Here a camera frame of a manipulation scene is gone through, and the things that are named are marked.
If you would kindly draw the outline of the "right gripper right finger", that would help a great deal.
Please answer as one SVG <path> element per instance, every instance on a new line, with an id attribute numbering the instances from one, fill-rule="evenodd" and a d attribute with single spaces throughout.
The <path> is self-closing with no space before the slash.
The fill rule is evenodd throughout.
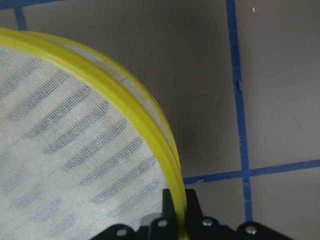
<path id="1" fill-rule="evenodd" d="M 186 189 L 185 228 L 190 240 L 204 240 L 203 213 L 194 189 Z"/>

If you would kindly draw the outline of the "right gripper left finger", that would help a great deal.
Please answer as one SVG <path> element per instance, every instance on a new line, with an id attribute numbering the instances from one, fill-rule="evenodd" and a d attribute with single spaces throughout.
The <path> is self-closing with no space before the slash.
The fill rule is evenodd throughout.
<path id="1" fill-rule="evenodd" d="M 150 213 L 140 220 L 140 240 L 177 240 L 177 216 L 169 189 L 162 191 L 161 212 Z"/>

